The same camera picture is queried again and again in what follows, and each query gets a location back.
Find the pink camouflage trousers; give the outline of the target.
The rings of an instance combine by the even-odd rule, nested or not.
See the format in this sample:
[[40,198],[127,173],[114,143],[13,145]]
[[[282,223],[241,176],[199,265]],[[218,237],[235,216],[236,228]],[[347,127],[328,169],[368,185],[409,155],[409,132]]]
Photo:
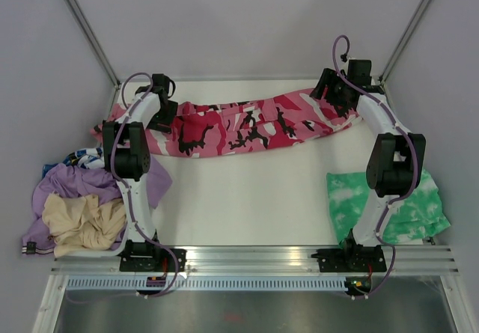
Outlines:
[[240,103],[177,107],[170,132],[147,129],[150,152],[209,158],[290,147],[348,129],[361,121],[353,109],[339,115],[310,89]]

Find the purple trousers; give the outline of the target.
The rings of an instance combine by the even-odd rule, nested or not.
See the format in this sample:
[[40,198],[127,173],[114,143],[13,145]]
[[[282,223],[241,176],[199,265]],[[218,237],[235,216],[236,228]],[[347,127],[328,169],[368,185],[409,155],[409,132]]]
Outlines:
[[[150,170],[147,173],[147,199],[150,212],[158,206],[171,184],[172,179],[168,172],[155,158],[151,158]],[[123,200],[117,181],[107,170],[88,170],[61,163],[56,165],[34,189],[31,203],[34,223],[22,238],[22,253],[25,255],[54,255],[54,239],[49,235],[49,229],[42,220],[44,204],[51,194],[57,194],[62,198],[98,195],[101,204],[117,198]],[[123,230],[110,249],[115,249],[119,245],[122,234]]]

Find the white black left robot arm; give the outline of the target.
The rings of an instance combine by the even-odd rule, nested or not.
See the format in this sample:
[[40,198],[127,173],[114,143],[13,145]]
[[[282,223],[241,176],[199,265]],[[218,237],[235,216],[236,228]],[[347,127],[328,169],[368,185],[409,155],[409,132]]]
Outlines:
[[153,271],[162,265],[165,254],[178,271],[178,256],[157,239],[147,199],[151,157],[146,128],[156,113],[168,107],[171,81],[168,80],[163,92],[158,94],[153,91],[154,80],[149,73],[134,73],[124,82],[121,98],[124,98],[126,85],[138,76],[147,78],[149,85],[125,105],[126,111],[119,118],[105,122],[102,128],[105,169],[117,181],[126,210],[122,258],[128,264],[139,264],[147,271]]

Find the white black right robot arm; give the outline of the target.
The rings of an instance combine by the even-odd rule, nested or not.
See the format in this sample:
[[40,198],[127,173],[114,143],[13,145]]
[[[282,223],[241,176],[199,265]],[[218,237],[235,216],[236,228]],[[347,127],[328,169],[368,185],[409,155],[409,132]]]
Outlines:
[[363,272],[372,266],[384,272],[382,235],[399,201],[409,197],[421,180],[426,139],[410,132],[395,116],[384,90],[373,85],[369,60],[347,60],[347,70],[326,68],[313,89],[313,98],[325,99],[341,117],[356,111],[376,134],[366,167],[370,188],[358,222],[339,248],[318,250],[323,272]]

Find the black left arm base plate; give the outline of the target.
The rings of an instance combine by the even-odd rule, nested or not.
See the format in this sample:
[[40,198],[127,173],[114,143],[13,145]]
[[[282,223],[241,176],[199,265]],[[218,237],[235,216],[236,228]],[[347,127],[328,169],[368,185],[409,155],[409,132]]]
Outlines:
[[146,256],[125,256],[120,260],[121,272],[175,272],[174,258],[160,249]]

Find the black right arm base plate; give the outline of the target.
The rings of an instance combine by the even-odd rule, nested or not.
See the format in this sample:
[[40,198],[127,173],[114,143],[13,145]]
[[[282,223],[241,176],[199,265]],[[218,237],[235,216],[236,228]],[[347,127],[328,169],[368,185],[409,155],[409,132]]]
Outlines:
[[366,247],[348,253],[341,248],[321,248],[311,255],[321,272],[369,273],[386,272],[383,250],[380,246]]

